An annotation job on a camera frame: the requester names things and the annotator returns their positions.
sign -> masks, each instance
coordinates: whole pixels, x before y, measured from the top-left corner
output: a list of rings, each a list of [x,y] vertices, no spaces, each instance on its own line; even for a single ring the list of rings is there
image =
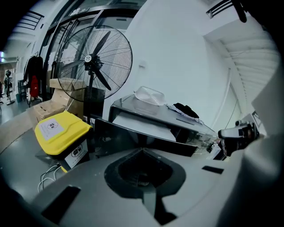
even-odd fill
[[[65,161],[73,168],[88,152],[87,140],[84,140],[77,148],[75,148],[68,156],[65,158]]]
[[[256,111],[254,111],[254,112],[252,113],[252,116],[253,116],[253,118],[254,118],[254,120],[255,120],[255,122],[256,122],[258,128],[259,128],[260,125],[261,125],[261,120],[259,119],[259,116],[258,116],[258,114],[256,113]]]
[[[64,131],[64,128],[54,118],[40,123],[39,129],[45,140],[49,140]]]

window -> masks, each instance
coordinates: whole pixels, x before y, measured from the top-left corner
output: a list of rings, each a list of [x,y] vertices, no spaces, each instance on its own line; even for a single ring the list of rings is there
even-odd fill
[[[86,9],[95,6],[107,5],[110,0],[84,0],[77,8]]]
[[[86,17],[78,19],[78,23],[72,30],[70,37],[72,36],[72,34],[76,33],[77,31],[84,29],[88,26],[91,26],[94,18],[95,18],[95,15],[91,15],[91,16],[86,16]]]
[[[126,30],[132,19],[133,18],[131,17],[109,16],[98,19],[96,24],[110,26],[119,30]]]
[[[0,62],[5,62],[4,52],[0,51]]]
[[[59,11],[59,13],[57,14],[57,16],[54,18],[53,22],[51,24],[57,23],[60,21],[61,18],[67,16],[70,11],[73,10],[73,8],[75,8],[77,5],[78,1],[67,1],[67,3],[63,6],[63,8]]]
[[[118,0],[115,1],[115,4],[129,4],[129,5],[136,5],[136,6],[142,6],[146,0]]]

yellow bin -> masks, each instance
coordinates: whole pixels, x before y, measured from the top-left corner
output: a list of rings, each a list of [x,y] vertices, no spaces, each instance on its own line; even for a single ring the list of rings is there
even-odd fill
[[[65,170],[89,160],[87,136],[92,127],[64,111],[40,121],[35,136],[41,148]]]

label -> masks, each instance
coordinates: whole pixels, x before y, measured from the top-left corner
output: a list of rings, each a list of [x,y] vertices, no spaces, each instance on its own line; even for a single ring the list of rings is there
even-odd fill
[[[73,168],[88,152],[87,140],[84,140],[77,148],[75,148],[68,156],[65,158],[65,161]]]
[[[84,60],[85,60],[85,62],[90,62],[92,60],[92,56],[87,55]]]
[[[49,140],[64,131],[64,128],[54,118],[40,123],[39,129],[45,140]]]
[[[221,148],[217,144],[215,144],[214,147],[212,148],[212,151],[210,152],[210,154],[208,155],[206,159],[213,160],[217,156],[217,154],[219,154],[220,151],[221,151]]]

mannequin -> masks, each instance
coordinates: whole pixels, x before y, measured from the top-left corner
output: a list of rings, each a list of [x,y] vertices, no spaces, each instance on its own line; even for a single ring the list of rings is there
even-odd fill
[[[7,76],[7,97],[9,97],[9,99],[10,99],[10,101],[9,102],[7,102],[7,105],[10,105],[10,104],[13,104],[14,102],[15,102],[15,100],[12,100],[11,101],[11,96],[10,96],[10,85],[9,85],[9,77],[10,77],[10,75],[11,75],[11,72],[10,72],[10,70],[7,70],[7,72],[6,72],[6,76]]]

